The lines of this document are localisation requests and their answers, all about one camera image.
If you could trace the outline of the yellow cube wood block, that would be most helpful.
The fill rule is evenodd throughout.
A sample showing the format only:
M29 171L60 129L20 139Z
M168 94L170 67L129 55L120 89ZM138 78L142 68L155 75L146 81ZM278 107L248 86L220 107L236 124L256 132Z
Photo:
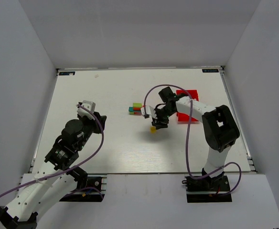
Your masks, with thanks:
M152 133L155 133L155 132L156 132L156 127L152 126L152 127L150 128L150 131L151 131Z

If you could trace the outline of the teal long wood block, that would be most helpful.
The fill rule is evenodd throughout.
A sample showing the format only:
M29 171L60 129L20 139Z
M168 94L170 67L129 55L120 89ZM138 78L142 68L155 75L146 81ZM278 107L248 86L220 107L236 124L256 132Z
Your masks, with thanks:
M133 107L129 107L129 112L136 112L136 111L133 110Z

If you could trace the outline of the light green block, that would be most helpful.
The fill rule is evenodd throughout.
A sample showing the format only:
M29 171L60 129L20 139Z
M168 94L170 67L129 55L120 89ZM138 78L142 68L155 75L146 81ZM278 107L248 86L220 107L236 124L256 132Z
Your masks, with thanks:
M142 108L142 103L133 103L133 107Z

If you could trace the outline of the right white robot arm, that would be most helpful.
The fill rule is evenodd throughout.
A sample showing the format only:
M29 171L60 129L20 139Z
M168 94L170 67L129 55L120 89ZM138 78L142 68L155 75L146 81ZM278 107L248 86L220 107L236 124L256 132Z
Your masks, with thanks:
M187 185L202 186L213 189L224 177L224 168L228 152L240 137L240 132L230 109L226 105L219 107L203 104L192 98L190 93L183 90L175 94L169 84L165 84L159 92L161 105L151 107L144 105L141 113L145 118L152 119L155 130L167 128L169 118L176 113L188 115L203 125L204 137L209 146L206 164L199 177L189 175Z

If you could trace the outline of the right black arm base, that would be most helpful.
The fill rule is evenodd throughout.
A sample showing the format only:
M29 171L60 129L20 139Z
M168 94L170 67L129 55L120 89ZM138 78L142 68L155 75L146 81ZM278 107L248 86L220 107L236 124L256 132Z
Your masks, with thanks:
M185 177L187 203L230 203L232 202L230 184L227 176L219 179L191 179Z

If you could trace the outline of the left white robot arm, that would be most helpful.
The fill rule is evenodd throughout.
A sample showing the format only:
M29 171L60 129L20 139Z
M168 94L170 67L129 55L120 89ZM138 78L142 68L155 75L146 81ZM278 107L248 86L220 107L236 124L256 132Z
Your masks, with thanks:
M34 229L38 220L68 193L100 192L94 178L74 162L92 134L103 134L107 117L98 112L78 111L77 119L65 124L33 179L5 206L0 222L7 229Z

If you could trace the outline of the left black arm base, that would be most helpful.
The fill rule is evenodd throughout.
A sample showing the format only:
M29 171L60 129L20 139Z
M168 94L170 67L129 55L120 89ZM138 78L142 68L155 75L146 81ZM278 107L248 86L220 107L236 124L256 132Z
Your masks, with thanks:
M60 202L102 202L106 194L107 175L88 175L85 187L77 188Z

